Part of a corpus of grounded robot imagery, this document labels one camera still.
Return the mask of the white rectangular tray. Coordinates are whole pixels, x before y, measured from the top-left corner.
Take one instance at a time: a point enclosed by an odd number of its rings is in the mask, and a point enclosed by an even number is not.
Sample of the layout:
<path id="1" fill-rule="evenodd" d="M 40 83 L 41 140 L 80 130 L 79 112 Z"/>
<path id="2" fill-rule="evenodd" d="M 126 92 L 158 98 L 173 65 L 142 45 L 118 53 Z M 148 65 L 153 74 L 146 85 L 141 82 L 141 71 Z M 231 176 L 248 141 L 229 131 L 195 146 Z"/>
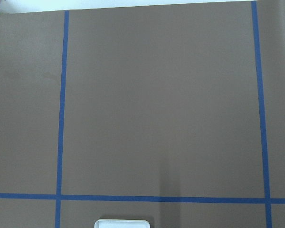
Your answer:
<path id="1" fill-rule="evenodd" d="M 150 228 L 146 220 L 99 219 L 94 228 Z"/>

